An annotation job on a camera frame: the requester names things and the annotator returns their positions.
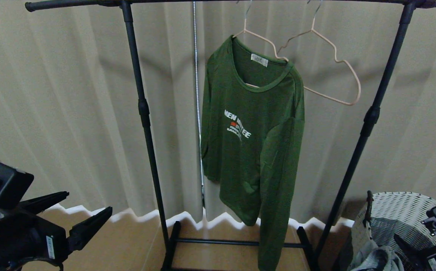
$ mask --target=laundry basket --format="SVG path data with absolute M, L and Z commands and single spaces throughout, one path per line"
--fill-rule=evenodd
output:
M 348 251 L 352 257 L 348 257 L 345 266 L 343 260 L 340 260 L 340 269 L 346 270 L 360 248 L 373 239 L 379 247 L 392 247 L 402 259 L 405 271 L 413 271 L 393 235 L 400 235 L 419 250 L 436 245 L 436 235 L 431 236 L 421 223 L 427 218 L 426 212 L 435 206 L 436 200 L 413 192 L 383 192 L 373 195 L 369 192 L 367 204 L 362 207 L 355 219 L 348 246 L 344 248 L 352 250 Z

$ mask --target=green shirt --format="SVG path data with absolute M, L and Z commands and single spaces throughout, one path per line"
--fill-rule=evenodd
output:
M 246 225 L 261 213 L 261 271 L 280 260 L 303 128 L 303 82 L 293 63 L 230 36 L 206 67 L 201 158 L 204 175 L 220 182 L 221 201 Z

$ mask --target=brown floor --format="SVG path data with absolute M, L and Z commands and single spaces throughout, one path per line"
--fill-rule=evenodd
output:
M 45 211 L 42 217 L 56 223 L 66 230 L 89 217 L 88 212 L 79 211 L 68 214 L 62 208 Z M 163 234 L 157 216 L 147 221 L 134 214 L 123 214 L 115 222 L 108 221 L 82 251 L 73 252 L 64 262 L 65 271 L 159 271 L 163 264 L 165 249 Z M 196 230 L 194 224 L 185 218 L 181 220 L 180 237 L 249 240 L 257 241 L 259 226 L 235 228 L 223 220 L 213 228 L 206 226 Z M 309 235 L 319 236 L 317 229 L 311 227 Z M 289 226 L 286 242 L 299 242 L 296 230 Z M 257 247 L 240 245 L 186 244 L 177 246 L 173 267 L 206 270 L 258 270 Z M 56 271 L 58 268 L 44 262 L 32 262 L 23 271 Z M 279 271 L 308 271 L 307 261 L 302 249 L 284 248 Z

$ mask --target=clothes hanger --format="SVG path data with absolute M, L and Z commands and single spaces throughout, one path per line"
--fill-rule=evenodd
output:
M 312 23 L 311 23 L 311 29 L 310 30 L 308 30 L 308 31 L 305 31 L 305 32 L 303 32 L 303 33 L 300 33 L 300 34 L 297 34 L 296 36 L 293 36 L 293 37 L 291 37 L 291 38 L 289 38 L 288 39 L 288 41 L 286 42 L 286 44 L 284 45 L 284 46 L 281 46 L 281 48 L 278 50 L 278 53 L 283 49 L 283 48 L 286 48 L 287 46 L 288 46 L 288 43 L 291 41 L 291 40 L 293 40 L 294 38 L 297 38 L 297 37 L 299 37 L 299 36 L 302 36 L 302 35 L 304 35 L 304 34 L 307 34 L 307 33 L 314 33 L 314 34 L 316 34 L 317 36 L 319 36 L 321 39 L 323 39 L 324 41 L 326 41 L 328 44 L 330 44 L 332 47 L 333 47 L 333 51 L 335 51 L 335 54 L 334 54 L 334 58 L 333 58 L 333 60 L 336 62 L 336 63 L 345 63 L 346 65 L 347 65 L 347 67 L 350 69 L 350 71 L 352 72 L 352 74 L 353 74 L 353 77 L 355 77 L 355 80 L 357 81 L 357 86 L 358 86 L 358 92 L 357 92 L 357 97 L 355 98 L 355 101 L 352 101 L 351 103 L 348 103 L 348 102 L 344 102 L 344 101 L 342 101 L 342 100 L 338 100 L 338 99 L 336 99 L 336 98 L 333 98 L 333 97 L 330 97 L 330 96 L 328 96 L 328 95 L 325 95 L 325 94 L 321 94 L 321 93 L 319 93 L 319 92 L 317 92 L 317 91 L 314 91 L 313 89 L 310 89 L 310 88 L 308 88 L 308 87 L 303 87 L 304 89 L 306 89 L 306 90 L 308 90 L 308 91 L 311 91 L 311 92 L 313 92 L 313 93 L 315 93 L 315 94 L 318 94 L 318 95 L 320 95 L 320 96 L 322 96 L 322 97 L 324 97 L 324 98 L 326 98 L 326 99 L 330 99 L 330 100 L 332 100 L 332 101 L 335 101 L 335 102 L 338 102 L 338 103 L 341 103 L 341 104 L 344 104 L 344 105 L 347 105 L 347 106 L 352 106 L 352 105 L 354 105 L 354 104 L 356 104 L 358 101 L 359 101 L 359 99 L 360 99 L 360 94 L 361 94 L 361 92 L 362 92 L 362 86 L 361 86 L 361 84 L 360 84 L 360 80 L 359 80 L 359 77 L 357 76 L 357 73 L 355 72 L 355 70 L 352 68 L 352 65 L 350 65 L 350 63 L 348 63 L 348 61 L 347 60 L 337 60 L 337 47 L 328 39 L 328 38 L 326 38 L 325 36 L 323 36 L 322 34 L 320 34 L 320 33 L 318 33 L 318 31 L 316 31 L 315 29 L 314 29 L 314 21 L 315 21 L 315 18 L 316 18 L 316 13 L 318 12 L 318 10 L 320 9 L 320 7 L 321 7 L 321 3 L 323 2 L 323 0 L 321 0 L 320 1 L 320 5 L 318 6 L 318 8 L 316 9 L 316 11 L 314 12 L 314 15 L 313 15 L 313 21 L 312 21 Z
M 258 38 L 261 38 L 262 40 L 266 41 L 267 43 L 271 44 L 271 46 L 273 46 L 273 52 L 275 52 L 275 58 L 277 58 L 277 59 L 282 59 L 282 60 L 285 60 L 286 62 L 288 62 L 288 58 L 286 58 L 286 57 L 284 57 L 284 56 L 278 56 L 278 55 L 277 55 L 277 53 L 276 53 L 276 46 L 275 46 L 275 44 L 272 43 L 269 39 L 267 39 L 267 38 L 265 38 L 265 37 L 262 37 L 262 36 L 260 36 L 259 34 L 253 33 L 252 31 L 249 31 L 248 29 L 246 29 L 246 19 L 247 19 L 247 17 L 248 17 L 248 12 L 249 12 L 249 9 L 251 8 L 252 1 L 253 1 L 253 0 L 249 0 L 249 7 L 248 7 L 248 9 L 246 10 L 246 13 L 245 13 L 245 26 L 244 26 L 243 30 L 240 31 L 239 33 L 237 33 L 236 35 L 234 35 L 233 38 L 236 38 L 237 36 L 239 36 L 239 35 L 242 34 L 242 33 L 249 33 L 249 34 L 252 34 L 253 36 L 256 36 L 256 37 L 258 37 Z M 255 85 L 248 84 L 248 83 L 245 83 L 245 84 L 247 84 L 248 86 L 252 86 L 252 87 L 259 87 L 259 86 L 255 86 Z

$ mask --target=light under curtain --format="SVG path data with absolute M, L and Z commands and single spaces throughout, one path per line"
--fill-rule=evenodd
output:
M 197 2 L 198 86 L 207 58 L 242 30 L 249 3 Z M 248 28 L 276 45 L 310 27 L 318 2 L 255 1 Z M 362 82 L 347 107 L 305 92 L 306 126 L 290 217 L 325 220 L 376 93 L 402 7 L 324 1 L 316 29 L 338 47 Z M 193 4 L 132 5 L 144 90 L 167 218 L 202 218 Z M 271 55 L 265 42 L 240 39 Z M 305 85 L 352 100 L 355 83 L 333 50 L 313 36 L 294 39 L 288 57 Z M 69 191 L 65 207 L 156 209 L 137 93 L 119 8 L 74 7 L 29 13 L 0 1 L 0 161 L 36 176 L 26 197 Z M 224 211 L 207 180 L 207 219 Z M 410 190 L 436 199 L 436 9 L 417 10 L 347 193 L 353 218 L 367 190 Z

